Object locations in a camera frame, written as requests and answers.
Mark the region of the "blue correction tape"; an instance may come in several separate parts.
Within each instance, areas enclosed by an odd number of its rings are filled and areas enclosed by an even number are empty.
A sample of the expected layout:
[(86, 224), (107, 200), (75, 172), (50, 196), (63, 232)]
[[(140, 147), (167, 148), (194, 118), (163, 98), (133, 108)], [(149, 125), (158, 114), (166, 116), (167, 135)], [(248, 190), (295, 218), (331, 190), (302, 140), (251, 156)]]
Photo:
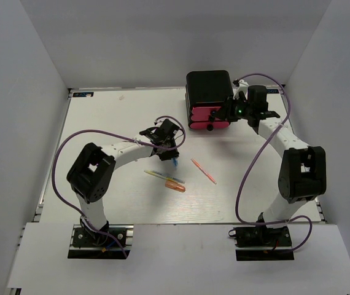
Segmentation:
[(173, 166), (175, 167), (175, 168), (177, 168), (178, 166), (179, 166), (179, 162), (178, 162), (178, 159), (177, 158), (172, 158), (171, 159), (171, 162), (173, 163)]

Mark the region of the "black pink drawer organizer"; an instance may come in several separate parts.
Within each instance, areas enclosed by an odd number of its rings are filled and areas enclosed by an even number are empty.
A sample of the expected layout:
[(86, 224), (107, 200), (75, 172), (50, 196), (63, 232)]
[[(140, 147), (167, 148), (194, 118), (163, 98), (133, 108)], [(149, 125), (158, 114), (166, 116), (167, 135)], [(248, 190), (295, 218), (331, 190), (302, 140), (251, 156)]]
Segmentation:
[(212, 113), (233, 95), (230, 75), (226, 70), (191, 71), (186, 75), (185, 102), (191, 130), (223, 129), (230, 123), (216, 119)]

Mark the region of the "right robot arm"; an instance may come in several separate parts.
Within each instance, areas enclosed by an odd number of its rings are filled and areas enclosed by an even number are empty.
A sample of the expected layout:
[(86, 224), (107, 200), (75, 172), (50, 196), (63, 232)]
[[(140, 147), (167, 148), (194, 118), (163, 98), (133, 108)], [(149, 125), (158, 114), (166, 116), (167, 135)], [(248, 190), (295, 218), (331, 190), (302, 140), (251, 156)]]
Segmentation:
[(235, 94), (209, 116), (210, 120), (229, 123), (246, 120), (248, 126), (265, 140), (257, 155), (271, 146), (281, 157), (278, 195), (253, 222), (253, 226), (259, 226), (255, 230), (256, 239), (263, 245), (272, 244), (278, 237), (277, 228), (297, 220), (295, 213), (324, 194), (327, 188), (325, 150), (299, 139), (286, 126), (286, 119), (268, 109), (267, 95), (266, 87), (240, 81)]

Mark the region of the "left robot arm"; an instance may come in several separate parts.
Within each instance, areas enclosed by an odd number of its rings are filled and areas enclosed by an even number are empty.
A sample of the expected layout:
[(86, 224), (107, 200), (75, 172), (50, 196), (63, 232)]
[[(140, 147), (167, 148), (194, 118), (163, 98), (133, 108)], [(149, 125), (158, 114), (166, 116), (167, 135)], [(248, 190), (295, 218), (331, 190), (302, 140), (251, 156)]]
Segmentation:
[(169, 161), (178, 158), (177, 135), (185, 135), (182, 125), (165, 118), (133, 138), (122, 138), (117, 144), (104, 147), (88, 143), (84, 146), (66, 179), (79, 200), (81, 222), (89, 228), (87, 238), (94, 245), (102, 245), (108, 238), (109, 223), (103, 197), (114, 171), (139, 159), (157, 156), (161, 161)]

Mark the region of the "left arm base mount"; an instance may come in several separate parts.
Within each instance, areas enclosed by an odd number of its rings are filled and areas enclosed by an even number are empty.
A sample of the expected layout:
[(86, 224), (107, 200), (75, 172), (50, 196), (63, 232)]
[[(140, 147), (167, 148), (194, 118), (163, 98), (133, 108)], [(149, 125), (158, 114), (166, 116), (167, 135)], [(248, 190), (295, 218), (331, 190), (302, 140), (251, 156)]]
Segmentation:
[(132, 225), (111, 225), (108, 232), (114, 237), (90, 232), (74, 225), (68, 250), (68, 259), (124, 260), (131, 251)]

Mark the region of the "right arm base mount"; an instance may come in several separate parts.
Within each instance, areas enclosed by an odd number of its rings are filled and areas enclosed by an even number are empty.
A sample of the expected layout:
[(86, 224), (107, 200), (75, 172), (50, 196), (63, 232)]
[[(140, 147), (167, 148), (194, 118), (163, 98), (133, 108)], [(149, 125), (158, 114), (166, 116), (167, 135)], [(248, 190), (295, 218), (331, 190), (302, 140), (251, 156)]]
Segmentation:
[(287, 226), (281, 228), (234, 227), (228, 236), (235, 240), (237, 261), (293, 261), (294, 251)]

